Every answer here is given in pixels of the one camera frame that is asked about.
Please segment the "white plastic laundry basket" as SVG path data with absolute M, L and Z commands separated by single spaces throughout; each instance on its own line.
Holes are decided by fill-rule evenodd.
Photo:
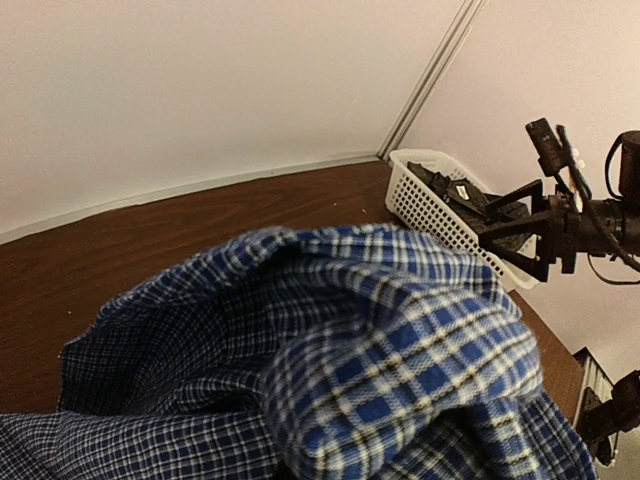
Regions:
M 478 235 L 408 168 L 415 163 L 453 180 L 468 180 L 481 191 L 490 191 L 479 178 L 450 155 L 429 149 L 399 149 L 390 153 L 391 177 L 385 205 L 407 228 L 434 236 L 445 247 L 472 253 L 483 259 L 508 291 L 530 290 L 539 281 L 478 245 Z

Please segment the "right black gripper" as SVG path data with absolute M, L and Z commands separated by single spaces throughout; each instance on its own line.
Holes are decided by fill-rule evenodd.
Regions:
M 530 199 L 531 212 L 536 213 L 543 202 L 540 179 L 490 201 L 487 216 L 497 220 L 502 207 L 526 198 Z M 545 200 L 548 219 L 519 219 L 489 228 L 478 235 L 479 246 L 540 282 L 548 280 L 549 265 L 557 260 L 563 273 L 573 273 L 578 253 L 596 257 L 614 254 L 591 217 L 574 208 L 572 196 L 559 193 Z M 625 233 L 622 203 L 607 199 L 592 200 L 590 205 L 604 229 L 622 242 Z

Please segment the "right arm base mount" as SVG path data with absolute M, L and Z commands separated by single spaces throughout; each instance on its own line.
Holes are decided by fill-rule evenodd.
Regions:
M 584 390 L 577 432 L 589 453 L 603 466 L 612 466 L 616 449 L 610 437 L 639 426 L 639 371 L 620 379 L 611 390 L 611 398 L 602 401 L 596 392 Z

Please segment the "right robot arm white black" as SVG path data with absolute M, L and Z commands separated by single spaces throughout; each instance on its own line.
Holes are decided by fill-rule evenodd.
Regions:
M 486 206 L 490 219 L 501 207 L 531 199 L 531 213 L 478 235 L 481 248 L 511 263 L 540 282 L 546 282 L 550 266 L 575 272 L 580 253 L 588 259 L 619 259 L 639 270 L 639 132 L 623 132 L 607 153 L 604 166 L 609 197 L 589 194 L 580 173 L 566 129 L 551 130 L 544 119 L 527 125 L 545 176 L 556 180 L 555 192 L 543 193 L 540 180 L 504 195 Z

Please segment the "blue checked long sleeve shirt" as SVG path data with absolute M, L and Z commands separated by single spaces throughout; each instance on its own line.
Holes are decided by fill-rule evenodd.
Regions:
M 476 256 L 391 225 L 249 232 L 106 303 L 5 479 L 593 479 Z

